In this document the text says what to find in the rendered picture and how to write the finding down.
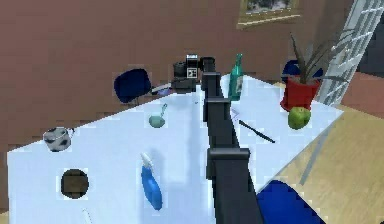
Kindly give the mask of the white dining table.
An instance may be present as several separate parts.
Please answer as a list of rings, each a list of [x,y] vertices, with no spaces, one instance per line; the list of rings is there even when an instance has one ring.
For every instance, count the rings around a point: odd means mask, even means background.
[[[231,102],[239,145],[250,150],[256,194],[341,115],[315,102],[309,124],[294,131],[280,106],[282,96],[282,89],[247,77],[241,100]],[[165,125],[153,128],[148,119],[163,104],[168,105]],[[209,136],[203,104],[202,90],[171,94],[77,128],[65,151],[51,152],[38,141],[9,152],[9,224],[216,224],[212,182],[206,178]],[[160,211],[144,195],[141,153],[153,163],[163,197]],[[69,169],[88,176],[89,189],[80,199],[60,191]]]

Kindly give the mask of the framed wall picture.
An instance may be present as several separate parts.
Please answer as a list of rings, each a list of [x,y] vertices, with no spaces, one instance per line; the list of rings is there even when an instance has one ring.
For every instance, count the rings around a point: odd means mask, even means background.
[[[300,17],[299,0],[240,0],[238,29]]]

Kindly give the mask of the black knife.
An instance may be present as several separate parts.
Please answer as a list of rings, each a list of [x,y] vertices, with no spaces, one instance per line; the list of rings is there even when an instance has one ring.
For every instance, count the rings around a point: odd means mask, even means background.
[[[271,143],[275,143],[275,140],[273,140],[272,138],[266,136],[266,135],[263,134],[262,132],[257,131],[255,128],[251,127],[250,125],[248,125],[248,124],[245,123],[244,121],[239,120],[238,123],[239,123],[241,126],[243,126],[243,127],[247,128],[247,129],[253,131],[257,136],[261,137],[262,139],[267,140],[267,141],[269,141],[269,142],[271,142]]]

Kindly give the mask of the black and white mug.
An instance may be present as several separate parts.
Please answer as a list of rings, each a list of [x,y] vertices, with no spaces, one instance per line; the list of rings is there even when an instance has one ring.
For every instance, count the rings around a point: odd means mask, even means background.
[[[42,139],[51,152],[61,152],[71,145],[74,133],[74,128],[55,127],[47,130]]]

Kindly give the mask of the green apple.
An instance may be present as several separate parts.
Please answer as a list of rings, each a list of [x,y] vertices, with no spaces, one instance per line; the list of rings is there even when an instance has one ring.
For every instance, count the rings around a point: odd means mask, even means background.
[[[311,119],[311,111],[304,107],[293,107],[288,114],[288,126],[299,130],[305,127]]]

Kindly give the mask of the green glass bottle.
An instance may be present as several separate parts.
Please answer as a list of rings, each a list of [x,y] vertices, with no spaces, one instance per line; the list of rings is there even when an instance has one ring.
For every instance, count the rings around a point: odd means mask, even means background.
[[[243,84],[242,53],[236,55],[236,61],[230,73],[228,98],[231,101],[239,101]]]

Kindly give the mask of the white framed window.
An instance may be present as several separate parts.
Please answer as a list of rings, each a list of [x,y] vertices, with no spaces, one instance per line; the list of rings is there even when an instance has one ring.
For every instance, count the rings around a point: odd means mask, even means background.
[[[383,13],[384,0],[354,0],[326,72],[342,81],[323,79],[318,102],[329,106],[341,102]]]

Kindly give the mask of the dark blue chair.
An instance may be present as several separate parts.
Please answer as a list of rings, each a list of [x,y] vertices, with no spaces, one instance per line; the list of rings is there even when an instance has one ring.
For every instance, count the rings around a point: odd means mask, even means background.
[[[129,103],[147,94],[151,89],[148,73],[142,68],[125,71],[114,80],[114,91],[121,103]]]
[[[326,224],[289,185],[272,180],[257,194],[264,224]]]
[[[289,60],[282,71],[281,80],[286,83],[288,80],[288,76],[298,76],[300,74],[300,69],[298,67],[297,60]],[[324,74],[322,68],[319,68],[314,74],[313,78],[319,79]]]

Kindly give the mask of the house plant in red pot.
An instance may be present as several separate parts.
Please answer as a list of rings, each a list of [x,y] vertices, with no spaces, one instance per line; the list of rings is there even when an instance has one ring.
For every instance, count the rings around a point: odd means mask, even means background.
[[[294,107],[303,107],[310,110],[312,100],[315,98],[320,84],[323,80],[332,80],[336,82],[346,82],[345,78],[335,75],[316,76],[316,69],[321,69],[319,62],[325,56],[335,57],[347,45],[346,39],[355,33],[353,29],[345,29],[341,32],[340,39],[337,42],[326,40],[321,43],[308,58],[300,51],[296,38],[290,34],[292,47],[296,56],[295,65],[299,71],[295,71],[293,75],[284,72],[282,76],[286,79],[284,96],[280,102],[281,107],[290,111]]]

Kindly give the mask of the blue spray bottle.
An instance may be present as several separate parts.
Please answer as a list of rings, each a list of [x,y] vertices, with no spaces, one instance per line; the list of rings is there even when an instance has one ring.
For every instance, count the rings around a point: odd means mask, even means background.
[[[141,183],[144,195],[154,210],[160,211],[163,197],[160,186],[153,176],[153,163],[146,153],[140,154],[142,159]]]

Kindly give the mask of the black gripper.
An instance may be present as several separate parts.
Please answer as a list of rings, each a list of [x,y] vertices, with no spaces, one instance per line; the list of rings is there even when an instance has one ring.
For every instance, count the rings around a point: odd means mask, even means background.
[[[163,84],[151,89],[152,94],[157,94],[164,89],[172,88],[176,93],[189,93],[196,91],[196,80],[187,77],[187,66],[185,62],[173,64],[173,80],[171,83]]]

